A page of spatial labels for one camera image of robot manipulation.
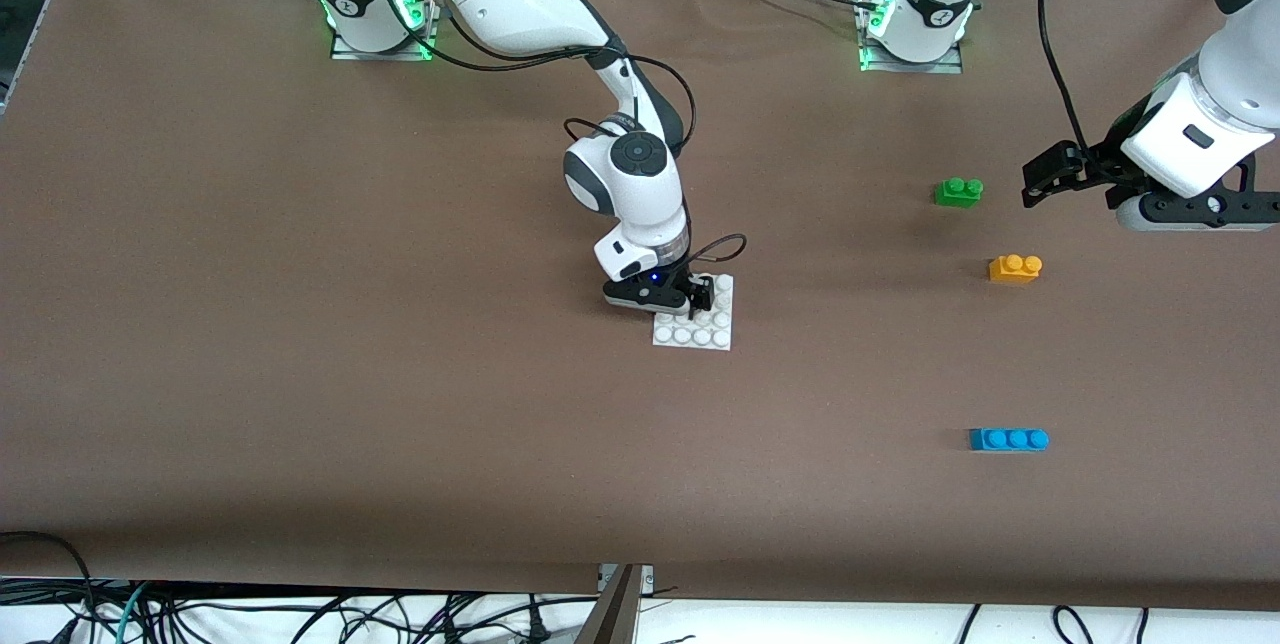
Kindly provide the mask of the silver table edge bracket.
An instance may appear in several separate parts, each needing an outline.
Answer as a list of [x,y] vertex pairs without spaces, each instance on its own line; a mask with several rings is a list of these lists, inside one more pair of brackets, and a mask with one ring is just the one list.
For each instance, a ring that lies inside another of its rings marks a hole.
[[[604,593],[613,576],[622,570],[622,565],[603,563],[596,571],[596,592]],[[655,575],[652,565],[637,565],[641,579],[641,595],[650,597],[655,590]]]

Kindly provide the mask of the dark metal profile bar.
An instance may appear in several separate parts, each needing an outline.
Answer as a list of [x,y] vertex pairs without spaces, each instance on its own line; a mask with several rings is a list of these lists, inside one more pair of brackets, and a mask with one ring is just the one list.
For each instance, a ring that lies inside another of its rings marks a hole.
[[635,644],[641,583],[637,565],[622,565],[596,598],[573,644]]

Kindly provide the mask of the white studded base plate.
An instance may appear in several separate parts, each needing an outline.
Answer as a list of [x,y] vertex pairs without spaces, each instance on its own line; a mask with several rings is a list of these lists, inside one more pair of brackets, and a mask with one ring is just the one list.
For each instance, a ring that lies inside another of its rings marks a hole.
[[710,275],[710,310],[654,312],[652,344],[695,351],[731,350],[733,329],[735,278]]

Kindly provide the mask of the blue three-stud block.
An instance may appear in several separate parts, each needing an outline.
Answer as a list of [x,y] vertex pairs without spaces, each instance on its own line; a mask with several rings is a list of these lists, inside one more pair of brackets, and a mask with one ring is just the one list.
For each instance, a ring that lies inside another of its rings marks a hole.
[[1050,447],[1048,433],[1034,428],[974,428],[968,435],[974,452],[1044,452]]

